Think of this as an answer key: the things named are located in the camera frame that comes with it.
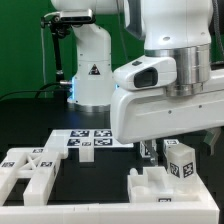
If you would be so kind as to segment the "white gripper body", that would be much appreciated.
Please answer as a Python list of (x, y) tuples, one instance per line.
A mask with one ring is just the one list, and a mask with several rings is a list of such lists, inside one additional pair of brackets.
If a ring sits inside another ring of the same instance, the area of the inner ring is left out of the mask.
[(210, 72), (203, 91), (167, 97), (163, 88), (115, 90), (111, 100), (113, 137), (122, 144), (224, 126), (224, 69)]

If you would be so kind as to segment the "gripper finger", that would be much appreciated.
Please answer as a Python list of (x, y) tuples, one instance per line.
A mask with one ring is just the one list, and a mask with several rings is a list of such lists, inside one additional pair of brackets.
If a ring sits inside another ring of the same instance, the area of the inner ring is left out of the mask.
[(157, 153), (157, 144), (156, 140), (147, 140), (143, 142), (150, 151), (151, 156), (148, 158), (153, 165), (158, 164), (158, 153)]
[(220, 128), (207, 129), (207, 133), (204, 142), (210, 147), (210, 154), (213, 155), (215, 152), (215, 144), (221, 134)]

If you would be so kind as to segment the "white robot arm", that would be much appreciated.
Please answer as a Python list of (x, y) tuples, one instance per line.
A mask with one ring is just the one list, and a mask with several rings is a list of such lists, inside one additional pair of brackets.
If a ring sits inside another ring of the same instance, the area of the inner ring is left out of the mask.
[[(135, 143), (224, 126), (224, 69), (210, 67), (215, 0), (51, 0), (58, 22), (77, 37), (70, 102), (108, 107), (112, 134)], [(110, 36), (98, 14), (123, 12), (144, 43), (141, 57), (110, 65)]]

